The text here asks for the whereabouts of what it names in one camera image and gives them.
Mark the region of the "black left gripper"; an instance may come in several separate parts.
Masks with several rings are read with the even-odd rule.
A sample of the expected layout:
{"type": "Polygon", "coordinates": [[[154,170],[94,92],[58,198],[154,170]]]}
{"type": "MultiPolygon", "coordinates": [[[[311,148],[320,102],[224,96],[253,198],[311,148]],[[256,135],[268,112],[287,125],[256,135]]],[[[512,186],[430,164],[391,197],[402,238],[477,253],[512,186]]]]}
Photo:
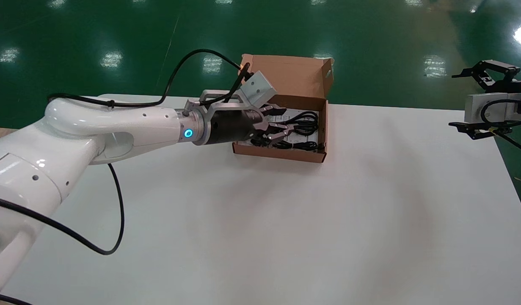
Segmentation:
{"type": "Polygon", "coordinates": [[[268,124],[265,116],[281,116],[287,108],[264,105],[256,110],[218,110],[210,117],[210,144],[245,141],[266,130],[260,138],[280,142],[295,131],[295,124],[268,124]]]}

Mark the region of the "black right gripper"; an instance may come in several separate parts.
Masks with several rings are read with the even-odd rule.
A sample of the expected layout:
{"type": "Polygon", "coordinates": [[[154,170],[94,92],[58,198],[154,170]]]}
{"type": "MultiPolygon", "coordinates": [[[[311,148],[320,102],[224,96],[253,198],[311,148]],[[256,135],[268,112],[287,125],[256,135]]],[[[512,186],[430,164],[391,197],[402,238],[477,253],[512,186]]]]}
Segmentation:
{"type": "MultiPolygon", "coordinates": [[[[502,63],[495,60],[479,61],[473,67],[464,68],[460,74],[452,75],[452,78],[473,78],[485,93],[521,93],[521,80],[514,77],[520,72],[520,67],[502,63]],[[503,74],[503,79],[495,81],[487,71],[503,74]]],[[[493,136],[504,135],[504,128],[494,127],[491,123],[460,123],[451,122],[450,127],[455,127],[458,133],[465,133],[472,140],[486,139],[493,136]]]]}

